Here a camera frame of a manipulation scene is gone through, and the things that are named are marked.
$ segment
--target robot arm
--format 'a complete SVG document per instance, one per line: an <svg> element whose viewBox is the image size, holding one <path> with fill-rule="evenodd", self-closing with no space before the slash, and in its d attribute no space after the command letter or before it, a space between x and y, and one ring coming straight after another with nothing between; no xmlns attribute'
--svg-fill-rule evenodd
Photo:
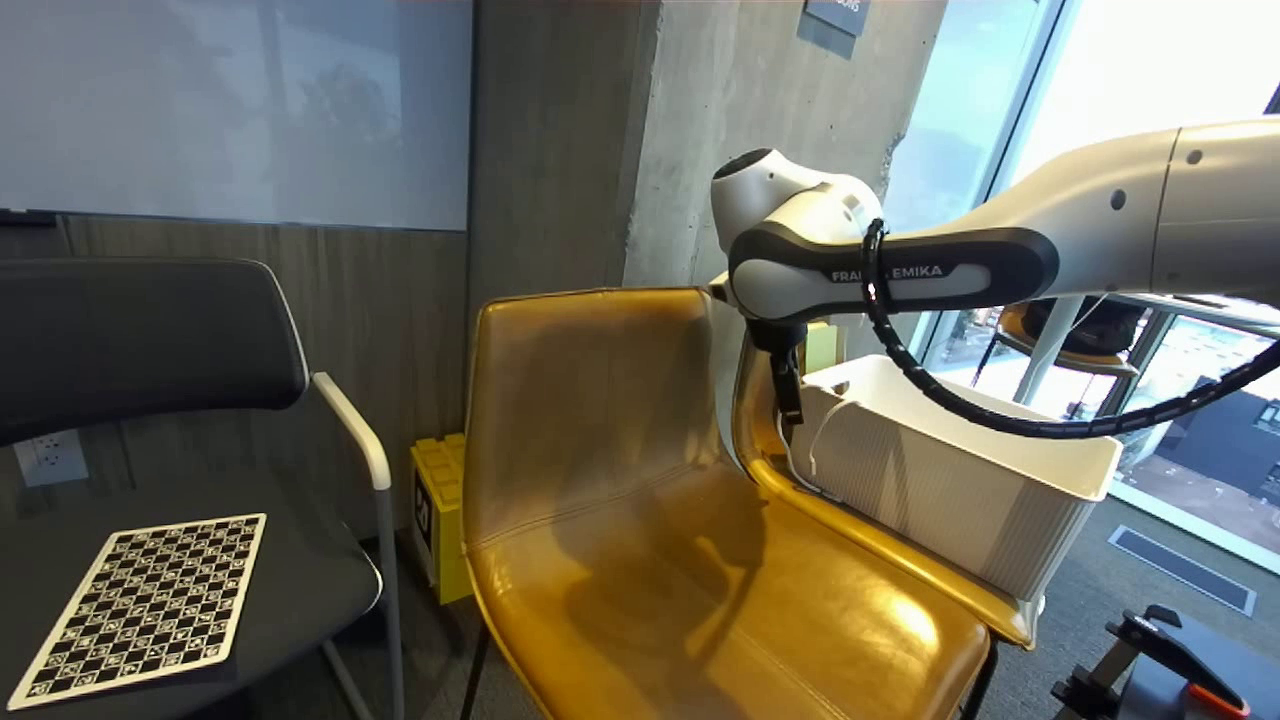
<svg viewBox="0 0 1280 720"><path fill-rule="evenodd" d="M713 180L728 293L750 321L864 311L869 183L751 152ZM1280 279L1280 120L1077 149L986 207L885 244L898 308L1055 293L1256 293Z"/></svg>

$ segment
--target black cable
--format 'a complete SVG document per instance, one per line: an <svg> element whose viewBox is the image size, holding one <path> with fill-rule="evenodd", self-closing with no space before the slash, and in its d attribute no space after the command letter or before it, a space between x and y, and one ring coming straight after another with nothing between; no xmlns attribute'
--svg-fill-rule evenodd
<svg viewBox="0 0 1280 720"><path fill-rule="evenodd" d="M878 222L864 235L864 305L874 317L874 332L885 344L887 362L932 399L946 405L947 414L998 430L998 431L1017 431L1017 437L1048 437L1048 439L1082 439L1082 437L1121 437L1121 431L1139 431L1177 418L1189 418L1220 395L1234 395L1235 390L1268 375L1274 368L1280 368L1280 339L1264 351L1256 351L1247 365L1224 374L1214 383L1202 383L1185 395L1171 395L1166 405L1154 408L1138 408L1138 414L1121 414L1121 418L1103 418L1103 421L1087 421L1087 426L1044 426L1044 421L1019 421L1019 418L1005 418L991 414L986 405L973 405L963 395L956 395L947 383L940 383L937 375L928 375L919 368L919 362L904 348L904 339L898 337L898 329L887 323L893 311L893 290L887 290L887 266L885 266L885 222Z"/></svg>

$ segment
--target wall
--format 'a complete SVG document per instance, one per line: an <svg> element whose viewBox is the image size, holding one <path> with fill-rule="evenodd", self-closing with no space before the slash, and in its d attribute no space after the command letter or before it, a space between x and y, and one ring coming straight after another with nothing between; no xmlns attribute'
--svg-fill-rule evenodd
<svg viewBox="0 0 1280 720"><path fill-rule="evenodd" d="M621 283L662 0L482 0L471 301Z"/></svg>
<svg viewBox="0 0 1280 720"><path fill-rule="evenodd" d="M854 57L796 36L804 0L668 0L658 34L627 283L725 268L709 180L751 149L885 189L946 0L869 5Z"/></svg>

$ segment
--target white box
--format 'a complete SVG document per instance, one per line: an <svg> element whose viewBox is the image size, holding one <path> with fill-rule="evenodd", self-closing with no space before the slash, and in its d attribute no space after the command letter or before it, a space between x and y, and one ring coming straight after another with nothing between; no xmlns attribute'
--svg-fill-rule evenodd
<svg viewBox="0 0 1280 720"><path fill-rule="evenodd" d="M1027 408L973 395L998 414ZM953 562L1019 608L1109 497L1121 439L1027 439L982 430L919 395L887 356L804 380L794 472L835 504Z"/></svg>

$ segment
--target chair seat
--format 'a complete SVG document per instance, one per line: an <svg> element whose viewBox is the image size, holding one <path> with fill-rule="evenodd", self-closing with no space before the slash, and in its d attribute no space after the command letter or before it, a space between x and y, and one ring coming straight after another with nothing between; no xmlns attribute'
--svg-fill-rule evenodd
<svg viewBox="0 0 1280 720"><path fill-rule="evenodd" d="M550 718L953 718L989 628L731 463L602 479L475 549Z"/></svg>
<svg viewBox="0 0 1280 720"><path fill-rule="evenodd" d="M161 479L130 492L105 492L105 483L52 488L29 499L17 523L0 527L0 575L9 575L0 611L0 699L14 695L109 531L231 512L268 512L268 527L228 663L14 718L184 718L282 670L313 650L317 637L342 632L380 600L380 575L364 552L346 540L342 527L325 527L308 504L283 499L265 472L219 472L179 488Z"/></svg>

